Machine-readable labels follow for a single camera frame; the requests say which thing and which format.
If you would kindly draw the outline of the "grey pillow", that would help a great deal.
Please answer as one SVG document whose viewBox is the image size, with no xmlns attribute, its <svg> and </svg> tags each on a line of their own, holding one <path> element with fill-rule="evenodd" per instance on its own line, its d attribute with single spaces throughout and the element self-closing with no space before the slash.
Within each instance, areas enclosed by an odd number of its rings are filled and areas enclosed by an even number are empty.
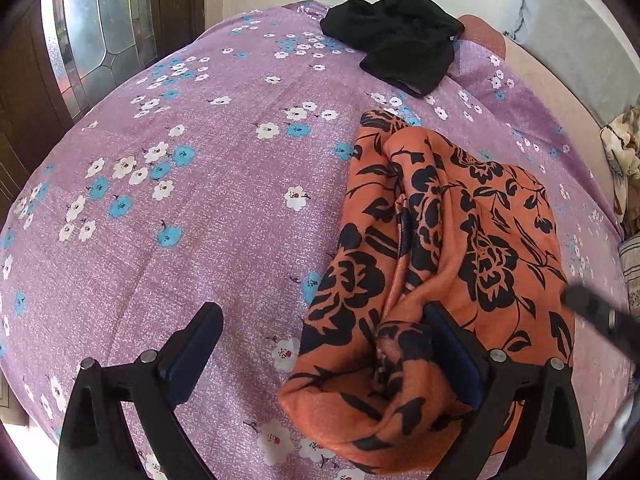
<svg viewBox="0 0 640 480">
<path fill-rule="evenodd" d="M 508 31 L 604 126 L 639 103 L 639 62 L 588 0 L 521 0 Z"/>
</svg>

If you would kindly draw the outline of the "orange black floral garment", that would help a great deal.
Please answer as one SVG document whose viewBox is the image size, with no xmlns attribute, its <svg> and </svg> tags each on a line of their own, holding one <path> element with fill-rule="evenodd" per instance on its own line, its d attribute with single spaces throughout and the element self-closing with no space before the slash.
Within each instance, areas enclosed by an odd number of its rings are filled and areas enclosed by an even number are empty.
<svg viewBox="0 0 640 480">
<path fill-rule="evenodd" d="M 426 310 L 441 308 L 516 362 L 570 362 L 565 283 L 553 212 L 534 176 L 371 110 L 283 411 L 305 437 L 370 474 L 433 469 L 482 389 Z"/>
</svg>

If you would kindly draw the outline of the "purple floral bed sheet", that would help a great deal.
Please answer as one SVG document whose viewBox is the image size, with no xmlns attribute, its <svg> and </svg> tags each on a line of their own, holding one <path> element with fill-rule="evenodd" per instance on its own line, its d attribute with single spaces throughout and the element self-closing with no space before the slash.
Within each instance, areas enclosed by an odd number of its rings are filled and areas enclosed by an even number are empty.
<svg viewBox="0 0 640 480">
<path fill-rule="evenodd" d="M 548 192 L 563 268 L 618 304 L 620 234 L 563 127 L 470 40 L 425 99 L 366 74 L 322 4 L 253 11 L 134 76 L 71 128 L 1 231 L 1 368 L 40 438 L 43 478 L 80 361 L 161 346 L 206 301 L 224 333 L 180 422 L 221 479 L 356 479 L 288 422 L 278 391 L 337 244 L 359 118 L 382 107 Z"/>
</svg>

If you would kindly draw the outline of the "black crumpled garment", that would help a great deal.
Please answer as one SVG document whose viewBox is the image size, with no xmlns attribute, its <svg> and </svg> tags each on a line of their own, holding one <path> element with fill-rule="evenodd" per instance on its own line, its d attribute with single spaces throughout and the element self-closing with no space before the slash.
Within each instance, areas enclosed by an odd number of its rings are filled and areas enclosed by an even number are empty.
<svg viewBox="0 0 640 480">
<path fill-rule="evenodd" d="M 329 8 L 320 25 L 364 53 L 362 70 L 415 98 L 437 88 L 464 33 L 463 23 L 432 0 L 347 0 Z"/>
</svg>

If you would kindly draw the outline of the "pink mattress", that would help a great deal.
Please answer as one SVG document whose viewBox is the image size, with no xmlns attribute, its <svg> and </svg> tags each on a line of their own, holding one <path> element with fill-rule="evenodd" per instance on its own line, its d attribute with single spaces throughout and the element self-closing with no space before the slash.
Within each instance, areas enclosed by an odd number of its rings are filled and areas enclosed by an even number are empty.
<svg viewBox="0 0 640 480">
<path fill-rule="evenodd" d="M 620 235 L 623 230 L 614 214 L 614 188 L 610 168 L 600 140 L 600 128 L 576 96 L 539 62 L 509 37 L 472 14 L 458 20 L 464 25 L 462 39 L 471 40 L 501 56 L 512 70 L 538 96 L 563 127 L 570 144 L 592 173 L 600 207 Z"/>
</svg>

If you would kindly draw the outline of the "stained glass wooden door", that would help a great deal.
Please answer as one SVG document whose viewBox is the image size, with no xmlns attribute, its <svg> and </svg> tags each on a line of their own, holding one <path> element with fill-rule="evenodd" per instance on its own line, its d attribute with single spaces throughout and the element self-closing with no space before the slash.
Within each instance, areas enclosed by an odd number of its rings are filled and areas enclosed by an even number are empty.
<svg viewBox="0 0 640 480">
<path fill-rule="evenodd" d="M 205 25 L 204 0 L 23 0 L 1 19 L 4 216 L 75 122 Z"/>
</svg>

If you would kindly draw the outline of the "beige floral cloth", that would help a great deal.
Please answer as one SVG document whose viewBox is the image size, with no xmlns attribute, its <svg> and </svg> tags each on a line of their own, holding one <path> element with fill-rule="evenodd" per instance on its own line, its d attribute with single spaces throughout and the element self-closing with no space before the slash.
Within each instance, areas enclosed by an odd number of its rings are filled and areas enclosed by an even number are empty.
<svg viewBox="0 0 640 480">
<path fill-rule="evenodd" d="M 639 122 L 639 105 L 635 105 L 600 131 L 614 184 L 614 212 L 626 238 L 639 233 Z"/>
</svg>

